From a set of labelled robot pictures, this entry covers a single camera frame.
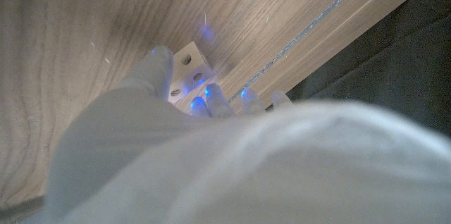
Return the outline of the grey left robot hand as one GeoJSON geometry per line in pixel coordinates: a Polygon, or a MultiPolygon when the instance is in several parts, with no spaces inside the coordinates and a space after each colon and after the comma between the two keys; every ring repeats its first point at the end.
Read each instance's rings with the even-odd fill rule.
{"type": "Polygon", "coordinates": [[[450,139],[355,101],[293,104],[218,85],[168,101],[157,46],[55,147],[43,223],[449,223],[450,139]]]}

